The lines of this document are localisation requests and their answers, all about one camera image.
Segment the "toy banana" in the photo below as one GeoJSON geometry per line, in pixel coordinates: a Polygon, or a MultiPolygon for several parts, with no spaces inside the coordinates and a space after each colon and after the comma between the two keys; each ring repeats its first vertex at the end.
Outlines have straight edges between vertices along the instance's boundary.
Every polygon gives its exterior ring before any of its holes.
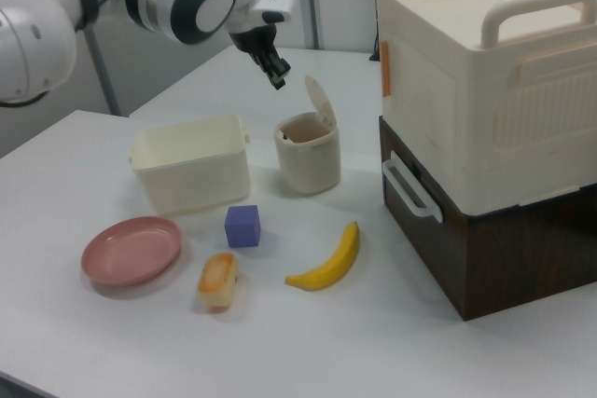
{"type": "Polygon", "coordinates": [[[302,275],[289,275],[286,277],[286,284],[306,291],[317,291],[330,286],[351,268],[359,245],[359,228],[357,223],[352,222],[344,228],[336,252],[323,265],[302,275]]]}

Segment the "cream plastic container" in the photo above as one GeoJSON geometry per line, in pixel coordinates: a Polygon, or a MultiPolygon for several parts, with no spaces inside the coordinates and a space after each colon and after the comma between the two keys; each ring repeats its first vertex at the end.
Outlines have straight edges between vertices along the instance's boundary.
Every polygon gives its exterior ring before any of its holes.
{"type": "Polygon", "coordinates": [[[305,86],[317,112],[284,120],[273,138],[288,186],[301,195],[313,195],[340,180],[340,133],[331,103],[317,80],[306,76],[305,86]]]}
{"type": "Polygon", "coordinates": [[[132,170],[157,214],[180,213],[249,194],[244,132],[235,114],[142,131],[132,170]]]}
{"type": "Polygon", "coordinates": [[[597,183],[597,0],[377,0],[383,118],[458,209],[597,183]]]}

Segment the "plate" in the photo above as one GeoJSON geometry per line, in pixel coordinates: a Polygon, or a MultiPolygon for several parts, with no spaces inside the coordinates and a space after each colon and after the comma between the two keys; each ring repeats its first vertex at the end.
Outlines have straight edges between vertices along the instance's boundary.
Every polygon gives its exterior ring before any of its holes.
{"type": "Polygon", "coordinates": [[[180,255],[182,233],[172,221],[157,216],[115,224],[85,248],[83,272],[104,286],[130,286],[158,276],[180,255]]]}

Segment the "orange sticker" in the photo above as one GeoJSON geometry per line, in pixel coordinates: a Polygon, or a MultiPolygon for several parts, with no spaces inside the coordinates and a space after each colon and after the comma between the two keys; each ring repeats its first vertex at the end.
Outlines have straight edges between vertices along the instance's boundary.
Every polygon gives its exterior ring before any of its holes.
{"type": "Polygon", "coordinates": [[[382,64],[382,96],[392,95],[392,84],[390,83],[390,54],[388,41],[380,43],[380,63],[382,64]]]}

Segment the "bread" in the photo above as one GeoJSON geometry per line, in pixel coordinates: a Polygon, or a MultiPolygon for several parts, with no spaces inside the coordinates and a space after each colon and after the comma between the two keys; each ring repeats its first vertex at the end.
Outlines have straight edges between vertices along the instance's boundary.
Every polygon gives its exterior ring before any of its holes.
{"type": "Polygon", "coordinates": [[[205,262],[197,291],[203,305],[209,310],[226,309],[232,303],[239,264],[234,254],[212,256],[205,262]]]}

